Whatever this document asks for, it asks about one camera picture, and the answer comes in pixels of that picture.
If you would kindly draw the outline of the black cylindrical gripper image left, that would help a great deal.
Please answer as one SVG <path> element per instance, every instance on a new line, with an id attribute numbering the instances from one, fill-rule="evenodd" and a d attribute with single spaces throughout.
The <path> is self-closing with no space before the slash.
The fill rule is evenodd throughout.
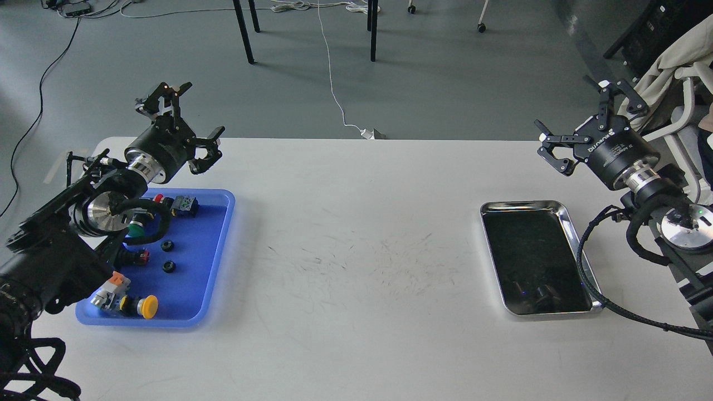
<path id="1" fill-rule="evenodd" d="M 222 157 L 219 138 L 225 130 L 224 125 L 216 127 L 206 139 L 188 139 L 185 134 L 178 132 L 179 122 L 182 121 L 179 99 L 192 86 L 191 82 L 183 83 L 178 88 L 160 83 L 145 98 L 135 99 L 136 112 L 148 117 L 153 123 L 163 118 L 170 124 L 170 129 L 160 128 L 157 124 L 150 125 L 124 151 L 127 162 L 132 162 L 140 155 L 153 158 L 163 172 L 163 175 L 153 179 L 158 184 L 170 181 L 186 162 L 191 173 L 198 175 L 208 171 Z M 196 148 L 206 150 L 206 155 L 203 158 L 194 157 Z"/>

